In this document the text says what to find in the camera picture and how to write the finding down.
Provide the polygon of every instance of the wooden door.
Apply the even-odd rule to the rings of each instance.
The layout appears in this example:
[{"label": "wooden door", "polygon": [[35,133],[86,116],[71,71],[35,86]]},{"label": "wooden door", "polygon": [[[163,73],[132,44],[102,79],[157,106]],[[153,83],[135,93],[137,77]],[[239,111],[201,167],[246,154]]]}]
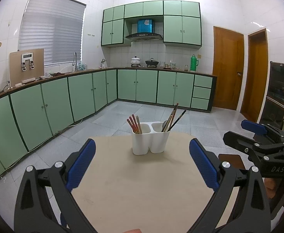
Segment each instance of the wooden door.
[{"label": "wooden door", "polygon": [[214,27],[213,75],[217,76],[214,107],[237,109],[243,65],[243,34]]},{"label": "wooden door", "polygon": [[256,122],[264,100],[268,70],[266,29],[249,35],[249,62],[241,113]]}]

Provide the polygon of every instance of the white pot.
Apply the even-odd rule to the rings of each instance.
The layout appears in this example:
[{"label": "white pot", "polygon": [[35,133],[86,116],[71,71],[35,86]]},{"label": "white pot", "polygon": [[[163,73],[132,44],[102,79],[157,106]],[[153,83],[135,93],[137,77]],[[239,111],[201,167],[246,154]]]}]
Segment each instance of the white pot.
[{"label": "white pot", "polygon": [[136,56],[131,59],[131,65],[140,65],[141,59],[137,58]]}]

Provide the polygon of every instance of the window blind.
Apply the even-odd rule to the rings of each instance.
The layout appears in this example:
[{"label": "window blind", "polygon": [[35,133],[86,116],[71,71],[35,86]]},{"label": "window blind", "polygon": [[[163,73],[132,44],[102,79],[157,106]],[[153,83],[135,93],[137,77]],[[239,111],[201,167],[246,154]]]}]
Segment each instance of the window blind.
[{"label": "window blind", "polygon": [[44,66],[81,60],[84,4],[71,0],[29,0],[19,50],[44,48]]}]

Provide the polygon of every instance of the faucet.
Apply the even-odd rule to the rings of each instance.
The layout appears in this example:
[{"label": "faucet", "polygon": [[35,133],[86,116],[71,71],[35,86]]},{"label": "faucet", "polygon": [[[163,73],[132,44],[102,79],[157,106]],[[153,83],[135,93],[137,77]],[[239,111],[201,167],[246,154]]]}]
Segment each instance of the faucet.
[{"label": "faucet", "polygon": [[77,52],[74,52],[72,65],[74,65],[74,60],[75,60],[75,72],[76,72],[77,71]]}]

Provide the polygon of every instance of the drawer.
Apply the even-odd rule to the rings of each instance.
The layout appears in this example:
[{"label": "drawer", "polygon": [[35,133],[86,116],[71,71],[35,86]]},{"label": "drawer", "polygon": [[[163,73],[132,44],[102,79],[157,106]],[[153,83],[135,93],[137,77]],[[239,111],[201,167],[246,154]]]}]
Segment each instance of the drawer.
[{"label": "drawer", "polygon": [[211,89],[194,87],[193,97],[210,99]]},{"label": "drawer", "polygon": [[195,76],[195,86],[211,88],[212,87],[212,77],[203,76],[203,75],[196,75]]},{"label": "drawer", "polygon": [[192,98],[191,108],[195,109],[208,109],[209,100],[207,99],[200,99],[200,98]]}]

